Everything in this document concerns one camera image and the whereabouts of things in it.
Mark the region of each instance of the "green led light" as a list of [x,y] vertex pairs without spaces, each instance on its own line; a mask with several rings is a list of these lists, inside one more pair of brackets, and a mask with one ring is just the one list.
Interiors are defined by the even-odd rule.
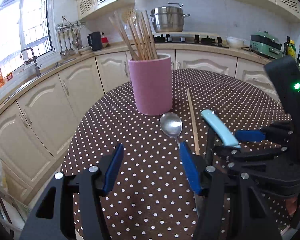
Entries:
[[294,88],[295,88],[295,89],[299,89],[299,88],[300,88],[300,83],[296,83],[296,84],[294,85]]

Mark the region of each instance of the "brown tablecloth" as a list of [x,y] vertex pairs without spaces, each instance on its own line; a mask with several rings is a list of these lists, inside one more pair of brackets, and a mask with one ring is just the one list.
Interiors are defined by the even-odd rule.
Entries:
[[[208,71],[173,71],[173,109],[183,122],[180,141],[194,152],[194,140],[186,89],[190,89],[197,118],[200,152],[205,154],[207,126],[200,117],[214,108],[231,131],[258,129],[272,120],[288,120],[283,108],[258,88],[233,77]],[[113,191],[101,198],[106,223],[116,239],[191,239],[197,223],[191,191],[177,143],[159,127],[159,116],[140,114],[135,106],[131,82],[109,91],[86,113],[76,130],[62,165],[66,175],[97,165],[118,142],[124,145],[124,158]],[[276,147],[262,142],[242,145],[243,149]],[[226,163],[214,156],[219,169]],[[265,196],[274,211],[279,230],[290,217],[284,201]],[[76,230],[82,234],[79,198],[74,194]],[[225,196],[220,239],[227,233],[230,198]]]

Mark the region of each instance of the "human hand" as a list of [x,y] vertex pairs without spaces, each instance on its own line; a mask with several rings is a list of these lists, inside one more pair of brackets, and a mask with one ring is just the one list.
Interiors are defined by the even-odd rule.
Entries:
[[289,215],[293,215],[297,210],[297,197],[286,199],[286,208]]

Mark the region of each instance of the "pink utensil holder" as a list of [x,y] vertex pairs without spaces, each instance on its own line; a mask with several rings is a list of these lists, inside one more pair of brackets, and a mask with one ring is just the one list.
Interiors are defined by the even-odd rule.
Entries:
[[172,108],[171,56],[129,60],[129,71],[137,109],[145,115],[161,115]]

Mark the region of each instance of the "white bowl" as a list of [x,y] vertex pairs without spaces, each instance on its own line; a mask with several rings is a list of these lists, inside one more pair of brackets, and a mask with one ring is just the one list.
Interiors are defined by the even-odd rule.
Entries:
[[238,39],[235,37],[227,37],[227,43],[231,48],[234,49],[240,49],[242,47],[244,47],[244,40],[243,39]]
[[81,55],[84,55],[92,52],[92,48],[90,46],[86,46],[83,49],[79,49],[78,51]]

